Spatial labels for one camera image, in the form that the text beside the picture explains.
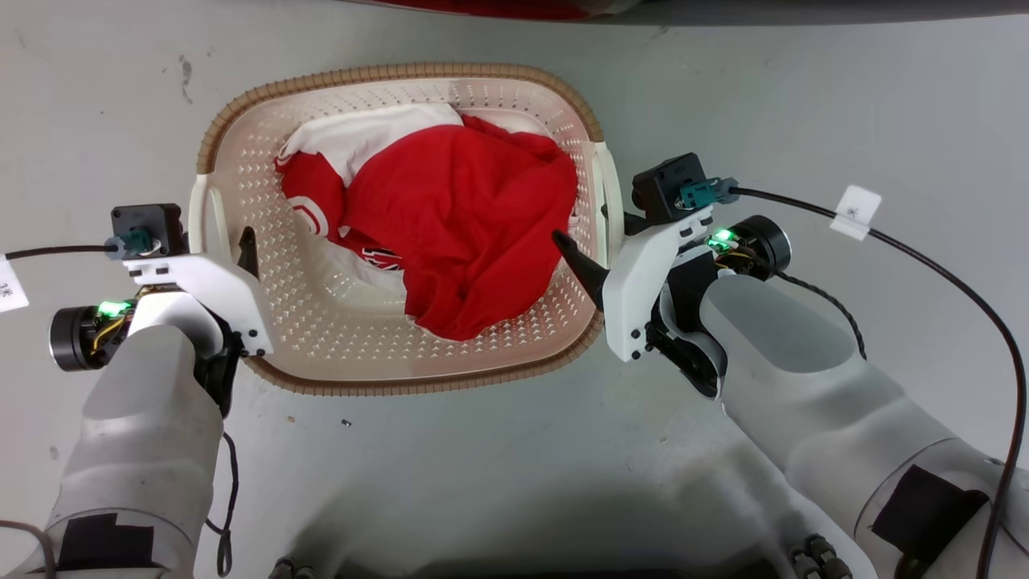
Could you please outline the white and red jersey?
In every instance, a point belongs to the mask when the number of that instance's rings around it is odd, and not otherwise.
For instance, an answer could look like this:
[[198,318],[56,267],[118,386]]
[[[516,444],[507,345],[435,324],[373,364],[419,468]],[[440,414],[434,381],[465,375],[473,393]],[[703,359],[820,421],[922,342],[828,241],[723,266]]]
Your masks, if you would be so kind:
[[358,172],[394,143],[423,129],[462,124],[461,115],[441,103],[328,115],[295,129],[273,165],[294,215],[310,234],[330,243],[346,275],[368,285],[400,280],[399,257],[345,226],[344,194]]

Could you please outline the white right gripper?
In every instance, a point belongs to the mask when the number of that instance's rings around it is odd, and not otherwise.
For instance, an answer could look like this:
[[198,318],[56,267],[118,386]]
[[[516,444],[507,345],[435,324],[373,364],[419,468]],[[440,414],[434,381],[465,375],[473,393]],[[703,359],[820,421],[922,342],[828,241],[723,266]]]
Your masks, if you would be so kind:
[[713,209],[629,236],[608,270],[560,230],[551,238],[589,300],[604,312],[607,345],[625,362],[657,351],[699,395],[715,400],[728,373],[728,352],[699,319],[716,280],[747,275],[768,280],[786,272],[793,246],[764,216],[713,227]]

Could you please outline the red shirt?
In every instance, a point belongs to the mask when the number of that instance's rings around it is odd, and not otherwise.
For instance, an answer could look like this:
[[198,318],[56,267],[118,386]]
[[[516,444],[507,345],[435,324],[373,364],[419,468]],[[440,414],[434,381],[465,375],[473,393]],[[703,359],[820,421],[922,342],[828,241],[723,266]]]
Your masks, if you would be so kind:
[[376,154],[345,188],[342,223],[400,259],[417,326],[466,341],[547,292],[579,185],[554,140],[466,115]]

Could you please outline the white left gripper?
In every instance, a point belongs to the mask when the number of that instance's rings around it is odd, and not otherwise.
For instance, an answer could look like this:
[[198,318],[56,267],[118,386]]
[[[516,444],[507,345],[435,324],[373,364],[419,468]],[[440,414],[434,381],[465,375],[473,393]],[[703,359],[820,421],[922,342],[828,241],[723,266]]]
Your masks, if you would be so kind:
[[100,370],[133,334],[172,326],[192,345],[187,374],[228,417],[240,359],[273,352],[273,316],[260,285],[253,227],[243,228],[238,265],[208,254],[125,262],[139,286],[133,299],[63,307],[49,325],[49,352],[64,372]]

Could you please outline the cream laundry basket brown rim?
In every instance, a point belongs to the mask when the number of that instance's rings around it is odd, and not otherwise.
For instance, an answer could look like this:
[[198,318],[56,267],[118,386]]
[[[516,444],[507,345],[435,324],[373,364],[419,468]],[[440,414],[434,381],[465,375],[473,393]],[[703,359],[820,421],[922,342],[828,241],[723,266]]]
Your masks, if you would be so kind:
[[603,316],[565,265],[526,313],[459,343],[409,322],[400,301],[339,270],[334,246],[301,233],[273,158],[304,122],[335,113],[441,103],[511,132],[551,137],[576,164],[568,234],[600,264],[620,252],[620,179],[603,129],[579,92],[549,72],[504,63],[421,62],[326,71],[236,96],[209,126],[196,159],[187,231],[206,252],[241,256],[255,233],[260,283],[273,313],[273,352],[246,360],[255,374],[314,396],[459,391],[547,374],[596,341]]

